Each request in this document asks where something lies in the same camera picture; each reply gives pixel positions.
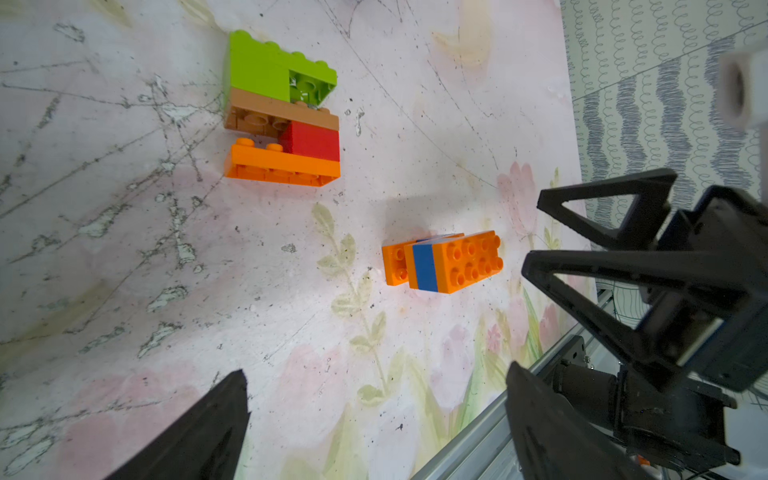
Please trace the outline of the orange lego brick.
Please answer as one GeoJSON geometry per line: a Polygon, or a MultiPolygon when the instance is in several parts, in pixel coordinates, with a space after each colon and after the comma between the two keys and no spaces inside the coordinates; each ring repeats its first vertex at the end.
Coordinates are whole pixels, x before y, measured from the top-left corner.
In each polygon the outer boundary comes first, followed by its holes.
{"type": "MultiPolygon", "coordinates": [[[[462,233],[458,234],[445,234],[437,235],[428,238],[417,238],[418,243],[425,242],[427,240],[437,240],[441,238],[454,238],[460,237],[462,233]]],[[[398,286],[408,283],[408,273],[406,269],[406,262],[404,256],[404,246],[411,241],[384,245],[381,248],[381,254],[384,265],[384,276],[386,284],[389,286],[398,286]]]]}
{"type": "Polygon", "coordinates": [[[494,231],[447,238],[432,245],[437,290],[452,294],[500,273],[501,239],[494,231]]]}
{"type": "Polygon", "coordinates": [[[289,185],[322,187],[341,177],[341,164],[286,153],[280,144],[257,147],[250,138],[238,138],[226,159],[228,178],[289,185]]]}
{"type": "Polygon", "coordinates": [[[418,243],[418,240],[408,242],[404,246],[404,256],[406,262],[406,269],[408,273],[408,283],[411,289],[418,288],[418,274],[416,270],[415,257],[413,252],[413,246],[418,243]]]}

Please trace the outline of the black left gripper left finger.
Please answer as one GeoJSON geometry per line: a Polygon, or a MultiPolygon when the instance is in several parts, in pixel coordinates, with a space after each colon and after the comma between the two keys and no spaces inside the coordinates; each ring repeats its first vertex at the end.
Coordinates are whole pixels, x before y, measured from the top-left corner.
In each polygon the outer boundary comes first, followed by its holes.
{"type": "Polygon", "coordinates": [[[229,373],[111,479],[233,479],[250,412],[247,379],[229,373]]]}

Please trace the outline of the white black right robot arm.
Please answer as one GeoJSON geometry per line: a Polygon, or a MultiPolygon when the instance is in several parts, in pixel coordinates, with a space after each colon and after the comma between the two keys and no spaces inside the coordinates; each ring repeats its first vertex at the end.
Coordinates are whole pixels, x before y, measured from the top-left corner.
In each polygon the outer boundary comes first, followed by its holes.
{"type": "Polygon", "coordinates": [[[559,365],[552,386],[631,452],[678,471],[740,462],[734,394],[767,370],[767,210],[712,186],[673,210],[666,168],[543,190],[538,208],[596,244],[532,251],[523,276],[620,362],[559,365]]]}

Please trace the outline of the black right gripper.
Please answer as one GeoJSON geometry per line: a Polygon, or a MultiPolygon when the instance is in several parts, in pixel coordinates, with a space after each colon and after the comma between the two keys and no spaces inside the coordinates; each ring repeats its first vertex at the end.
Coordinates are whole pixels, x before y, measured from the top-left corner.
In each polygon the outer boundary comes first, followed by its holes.
{"type": "MultiPolygon", "coordinates": [[[[669,168],[540,192],[537,208],[607,250],[644,250],[671,210],[669,168]],[[569,205],[597,202],[594,218],[569,205]]],[[[534,250],[522,275],[660,392],[691,373],[743,391],[767,371],[767,209],[746,191],[708,188],[648,251],[534,250]],[[651,307],[631,328],[565,276],[646,287],[651,307]]]]}

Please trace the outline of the tan lego plate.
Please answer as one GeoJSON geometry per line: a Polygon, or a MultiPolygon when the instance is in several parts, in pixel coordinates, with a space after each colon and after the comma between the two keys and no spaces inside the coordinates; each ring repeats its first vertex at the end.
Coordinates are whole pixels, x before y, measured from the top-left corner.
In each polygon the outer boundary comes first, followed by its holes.
{"type": "Polygon", "coordinates": [[[301,101],[291,103],[234,87],[229,91],[223,117],[227,130],[275,139],[291,122],[339,130],[338,117],[327,108],[313,108],[301,101]]]}

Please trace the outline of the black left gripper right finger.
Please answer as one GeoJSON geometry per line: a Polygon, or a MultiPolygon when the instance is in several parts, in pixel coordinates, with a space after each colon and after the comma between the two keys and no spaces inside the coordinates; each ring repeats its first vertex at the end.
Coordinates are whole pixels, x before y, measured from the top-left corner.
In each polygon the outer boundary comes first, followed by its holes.
{"type": "Polygon", "coordinates": [[[604,435],[529,370],[508,370],[506,410],[526,479],[648,479],[604,435]]]}

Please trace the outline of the blue lego brick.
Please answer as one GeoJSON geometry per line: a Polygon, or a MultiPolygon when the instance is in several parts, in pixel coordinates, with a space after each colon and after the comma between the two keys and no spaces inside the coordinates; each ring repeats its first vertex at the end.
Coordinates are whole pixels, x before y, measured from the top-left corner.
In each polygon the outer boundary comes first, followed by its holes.
{"type": "Polygon", "coordinates": [[[416,275],[413,288],[438,292],[433,245],[429,243],[417,243],[413,246],[412,251],[414,259],[413,273],[416,275]]]}

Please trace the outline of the green long lego brick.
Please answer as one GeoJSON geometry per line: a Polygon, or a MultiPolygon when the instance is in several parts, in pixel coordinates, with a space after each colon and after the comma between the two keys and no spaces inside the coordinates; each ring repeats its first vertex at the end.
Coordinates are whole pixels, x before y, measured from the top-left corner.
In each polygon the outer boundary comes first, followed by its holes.
{"type": "Polygon", "coordinates": [[[229,34],[223,70],[223,100],[234,88],[290,103],[319,106],[337,86],[337,73],[324,61],[287,52],[244,31],[229,34]]]}

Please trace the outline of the red lego brick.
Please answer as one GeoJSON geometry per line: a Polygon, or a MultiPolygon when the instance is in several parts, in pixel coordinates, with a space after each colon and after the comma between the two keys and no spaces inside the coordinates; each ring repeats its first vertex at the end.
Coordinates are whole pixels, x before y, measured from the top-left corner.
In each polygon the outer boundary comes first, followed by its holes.
{"type": "Polygon", "coordinates": [[[278,142],[286,153],[340,161],[340,140],[336,130],[291,122],[278,142]]]}

